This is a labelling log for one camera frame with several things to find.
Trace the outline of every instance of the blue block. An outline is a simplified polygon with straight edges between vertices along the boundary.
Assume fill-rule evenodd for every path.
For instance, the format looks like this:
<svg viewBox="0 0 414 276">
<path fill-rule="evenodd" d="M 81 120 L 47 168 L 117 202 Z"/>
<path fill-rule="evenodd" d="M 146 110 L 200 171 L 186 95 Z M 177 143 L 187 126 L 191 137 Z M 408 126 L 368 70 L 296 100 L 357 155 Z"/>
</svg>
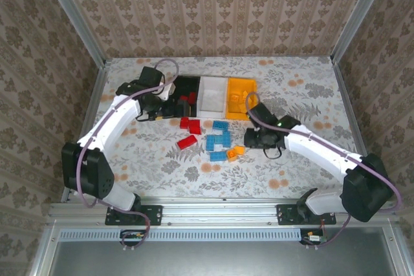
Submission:
<svg viewBox="0 0 414 276">
<path fill-rule="evenodd" d="M 223 144 L 223 136 L 222 135 L 214 135 L 214 144 L 222 145 Z"/>
<path fill-rule="evenodd" d="M 226 151 L 210 152 L 210 161 L 211 162 L 227 161 Z"/>
<path fill-rule="evenodd" d="M 214 135 L 207 135 L 206 151 L 214 151 Z"/>
<path fill-rule="evenodd" d="M 232 146 L 232 140 L 230 138 L 230 132 L 223 132 L 223 147 L 230 148 Z"/>
<path fill-rule="evenodd" d="M 228 122 L 214 121 L 213 122 L 213 129 L 218 129 L 220 131 L 226 132 L 228 130 Z"/>
</svg>

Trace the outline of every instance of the yellow container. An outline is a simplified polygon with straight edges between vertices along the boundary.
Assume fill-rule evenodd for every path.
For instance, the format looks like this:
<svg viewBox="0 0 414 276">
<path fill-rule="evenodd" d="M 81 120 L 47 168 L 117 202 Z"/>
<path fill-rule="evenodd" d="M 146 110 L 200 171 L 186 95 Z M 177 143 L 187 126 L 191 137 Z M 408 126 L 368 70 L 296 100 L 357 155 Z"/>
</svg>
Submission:
<svg viewBox="0 0 414 276">
<path fill-rule="evenodd" d="M 248 93 L 256 92 L 257 85 L 253 79 L 229 78 L 227 82 L 226 119 L 248 120 L 245 101 Z M 257 105 L 257 98 L 249 98 L 249 108 Z"/>
</svg>

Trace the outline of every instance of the red lego brick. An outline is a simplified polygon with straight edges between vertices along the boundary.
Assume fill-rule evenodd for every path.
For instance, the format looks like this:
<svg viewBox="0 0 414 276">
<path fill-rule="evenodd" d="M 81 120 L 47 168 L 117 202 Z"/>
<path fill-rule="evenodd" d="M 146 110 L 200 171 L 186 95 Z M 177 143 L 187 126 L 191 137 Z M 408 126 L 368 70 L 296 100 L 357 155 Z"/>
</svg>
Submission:
<svg viewBox="0 0 414 276">
<path fill-rule="evenodd" d="M 200 127 L 200 120 L 198 119 L 188 120 L 188 127 Z"/>
<path fill-rule="evenodd" d="M 194 135 L 188 136 L 187 138 L 180 140 L 177 142 L 178 147 L 180 150 L 183 150 L 197 142 L 197 139 Z"/>
<path fill-rule="evenodd" d="M 187 129 L 188 128 L 188 118 L 186 118 L 186 117 L 181 118 L 180 128 L 181 129 Z"/>
<path fill-rule="evenodd" d="M 201 128 L 199 126 L 190 126 L 190 134 L 201 135 Z"/>
<path fill-rule="evenodd" d="M 191 92 L 190 97 L 188 98 L 188 103 L 190 105 L 194 105 L 196 101 L 197 101 L 197 93 L 196 92 Z"/>
</svg>

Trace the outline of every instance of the orange block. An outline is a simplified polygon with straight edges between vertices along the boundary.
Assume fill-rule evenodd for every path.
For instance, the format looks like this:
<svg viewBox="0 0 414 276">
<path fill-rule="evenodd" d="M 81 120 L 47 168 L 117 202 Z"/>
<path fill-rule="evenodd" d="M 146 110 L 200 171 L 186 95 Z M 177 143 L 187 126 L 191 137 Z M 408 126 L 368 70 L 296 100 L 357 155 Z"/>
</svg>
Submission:
<svg viewBox="0 0 414 276">
<path fill-rule="evenodd" d="M 229 162 L 233 162 L 237 160 L 237 153 L 235 150 L 228 150 L 227 151 L 227 159 Z"/>
</svg>

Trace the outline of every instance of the cable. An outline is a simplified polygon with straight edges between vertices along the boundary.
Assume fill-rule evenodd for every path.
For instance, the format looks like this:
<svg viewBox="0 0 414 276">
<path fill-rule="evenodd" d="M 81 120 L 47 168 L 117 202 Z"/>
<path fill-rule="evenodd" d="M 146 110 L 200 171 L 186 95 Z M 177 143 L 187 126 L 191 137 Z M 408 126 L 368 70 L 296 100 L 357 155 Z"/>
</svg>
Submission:
<svg viewBox="0 0 414 276">
<path fill-rule="evenodd" d="M 150 88 L 145 89 L 145 90 L 140 90 L 140 91 L 135 92 L 132 95 L 124 98 L 122 101 L 120 101 L 114 107 L 114 109 L 111 109 L 109 111 L 109 113 L 103 118 L 103 120 L 97 126 L 96 130 L 92 133 L 91 137 L 88 139 L 87 143 L 83 146 L 82 150 L 80 151 L 78 162 L 76 163 L 76 189 L 79 193 L 80 200 L 82 201 L 82 203 L 84 204 L 85 207 L 92 208 L 93 206 L 96 205 L 97 202 L 108 206 L 108 204 L 106 204 L 106 203 L 104 203 L 101 200 L 98 200 L 96 198 L 95 198 L 95 200 L 92 204 L 88 204 L 85 197 L 83 196 L 82 185 L 81 185 L 81 180 L 80 180 L 80 172 L 81 172 L 81 168 L 82 168 L 83 157 L 85 156 L 85 153 L 86 153 L 86 150 L 88 149 L 88 146 L 90 146 L 90 144 L 96 139 L 96 136 L 98 135 L 98 133 L 100 132 L 102 127 L 106 124 L 106 122 L 110 119 L 110 117 L 115 113 L 115 111 L 117 111 L 125 102 L 129 101 L 130 99 L 133 99 L 136 96 L 140 96 L 140 95 L 143 95 L 143 94 L 146 94 L 146 93 L 153 92 L 155 90 L 162 89 L 162 88 L 166 87 L 167 85 L 172 84 L 175 81 L 175 79 L 177 79 L 177 77 L 179 75 L 179 72 L 180 72 L 180 67 L 179 67 L 179 64 L 172 58 L 163 58 L 163 59 L 159 60 L 155 64 L 154 69 L 157 69 L 157 67 L 165 61 L 171 61 L 176 66 L 177 71 L 176 71 L 174 77 L 170 81 L 168 81 L 167 83 L 165 83 L 163 85 L 159 85 L 159 86 L 156 86 L 156 87 L 150 87 Z M 145 238 L 147 237 L 148 233 L 149 233 L 150 224 L 149 224 L 148 217 L 145 214 L 139 213 L 137 211 L 126 211 L 126 210 L 122 210 L 122 209 L 119 209 L 119 208 L 114 207 L 114 206 L 108 206 L 108 207 L 113 208 L 113 209 L 115 209 L 115 210 L 117 210 L 121 213 L 127 213 L 127 214 L 130 214 L 130 215 L 139 215 L 139 216 L 145 218 L 146 224 L 147 224 L 146 234 L 143 236 L 142 240 L 136 246 L 141 245 L 143 243 L 143 241 L 145 240 Z"/>
<path fill-rule="evenodd" d="M 248 100 L 249 98 L 254 95 L 257 97 L 257 101 L 260 101 L 260 97 L 259 94 L 256 92 L 251 92 L 247 95 L 246 97 L 246 109 L 247 109 L 247 113 L 249 115 L 249 117 L 251 117 L 251 119 L 253 119 L 257 124 L 266 127 L 267 129 L 272 129 L 273 131 L 280 131 L 280 132 L 285 132 L 285 133 L 291 133 L 291 134 L 297 134 L 303 137 L 306 137 L 308 139 L 314 140 L 315 142 L 317 142 L 318 144 L 324 146 L 325 148 L 331 150 L 332 152 L 336 153 L 337 155 L 346 158 L 347 154 L 344 153 L 342 150 L 339 150 L 339 148 L 337 147 L 332 147 L 331 145 L 325 143 L 323 140 L 315 137 L 315 136 L 309 136 L 308 134 L 305 134 L 303 132 L 300 131 L 295 131 L 294 129 L 284 129 L 283 127 L 278 127 L 278 126 L 272 126 L 269 124 L 266 124 L 265 122 L 262 122 L 259 118 L 257 118 L 256 116 L 254 116 L 250 110 L 250 107 L 248 106 Z M 360 166 L 361 168 L 365 169 L 368 173 L 374 175 L 375 177 L 377 177 L 379 180 L 381 180 L 383 183 L 385 183 L 391 190 L 393 190 L 395 196 L 397 197 L 397 203 L 395 204 L 395 206 L 391 207 L 391 208 L 385 208 L 382 209 L 382 211 L 386 211 L 386 212 L 390 212 L 390 211 L 396 211 L 399 210 L 401 205 L 402 205 L 402 197 L 400 192 L 398 191 L 398 189 L 385 177 L 383 177 L 382 175 L 378 174 L 376 171 L 374 171 L 373 169 L 371 169 L 370 167 L 366 166 L 365 164 L 355 160 L 354 158 L 347 157 L 348 161 L 351 161 L 352 163 Z"/>
<path fill-rule="evenodd" d="M 347 220 L 345 220 L 345 222 L 343 223 L 342 227 L 340 228 L 340 230 L 334 235 L 332 236 L 332 238 L 326 242 L 324 242 L 323 244 L 319 244 L 319 245 L 314 245 L 313 242 L 306 240 L 306 239 L 302 239 L 303 241 L 305 241 L 307 244 L 309 244 L 310 246 L 313 246 L 314 248 L 319 248 L 319 247 L 325 247 L 328 246 L 330 243 L 332 243 L 335 239 L 338 238 L 339 234 L 346 228 L 346 226 L 348 225 L 349 221 L 351 219 L 351 215 L 348 214 L 348 218 Z"/>
<path fill-rule="evenodd" d="M 278 158 L 280 158 L 282 156 L 282 150 L 280 149 L 279 146 L 277 146 L 277 149 L 279 150 L 279 155 L 275 158 L 269 158 L 267 153 L 266 153 L 266 149 L 263 149 L 263 153 L 265 154 L 265 156 L 269 159 L 269 160 L 277 160 Z"/>
</svg>

